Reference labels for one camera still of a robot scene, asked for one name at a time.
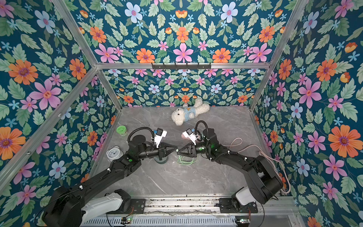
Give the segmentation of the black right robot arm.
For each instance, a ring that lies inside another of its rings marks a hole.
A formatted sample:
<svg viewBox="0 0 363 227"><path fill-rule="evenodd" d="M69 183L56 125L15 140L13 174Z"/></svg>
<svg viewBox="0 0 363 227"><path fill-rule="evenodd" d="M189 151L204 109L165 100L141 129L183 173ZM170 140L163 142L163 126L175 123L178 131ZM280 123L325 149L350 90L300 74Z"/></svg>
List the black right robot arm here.
<svg viewBox="0 0 363 227"><path fill-rule="evenodd" d="M179 156L194 158L205 154L211 162L227 165L244 175L247 186L232 196L239 205L245 206L255 201L265 204L284 188L282 180L268 161L269 157L264 156L265 153L248 157L240 151L231 151L219 143L212 128L206 128L203 133L199 133L197 127L194 130L187 129L182 137L191 142L178 150Z"/></svg>

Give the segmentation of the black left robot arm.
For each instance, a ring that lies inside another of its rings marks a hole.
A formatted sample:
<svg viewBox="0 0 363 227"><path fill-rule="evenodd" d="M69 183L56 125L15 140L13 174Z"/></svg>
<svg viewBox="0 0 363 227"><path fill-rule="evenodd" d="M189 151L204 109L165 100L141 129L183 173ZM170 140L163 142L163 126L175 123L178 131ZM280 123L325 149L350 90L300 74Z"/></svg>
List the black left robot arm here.
<svg viewBox="0 0 363 227"><path fill-rule="evenodd" d="M162 129L140 127L129 133L128 151L111 161L109 167L88 180L70 188L59 187L50 202L41 212L41 220L48 227L79 227L102 214L121 209L130 209L130 195L122 189L101 198L96 198L114 183L130 176L144 159L166 158L178 150L172 144L161 142L165 137Z"/></svg>

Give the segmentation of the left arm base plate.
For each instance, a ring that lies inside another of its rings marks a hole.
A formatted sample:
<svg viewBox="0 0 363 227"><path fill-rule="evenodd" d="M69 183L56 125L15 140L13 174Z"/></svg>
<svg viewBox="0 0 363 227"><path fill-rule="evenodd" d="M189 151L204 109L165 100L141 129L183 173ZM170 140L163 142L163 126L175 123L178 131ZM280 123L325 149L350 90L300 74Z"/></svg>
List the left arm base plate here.
<svg viewBox="0 0 363 227"><path fill-rule="evenodd" d="M128 215L143 214L145 207L146 199L130 199L126 202L125 213Z"/></svg>

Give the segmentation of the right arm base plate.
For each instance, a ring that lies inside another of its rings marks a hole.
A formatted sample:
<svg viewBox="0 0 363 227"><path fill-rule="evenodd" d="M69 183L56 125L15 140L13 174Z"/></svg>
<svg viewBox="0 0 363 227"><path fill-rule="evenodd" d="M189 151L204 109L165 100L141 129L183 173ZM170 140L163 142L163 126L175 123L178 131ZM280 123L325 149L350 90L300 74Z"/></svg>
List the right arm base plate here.
<svg viewBox="0 0 363 227"><path fill-rule="evenodd" d="M256 202L241 205L236 199L231 198L220 198L215 207L218 207L221 213L258 213Z"/></svg>

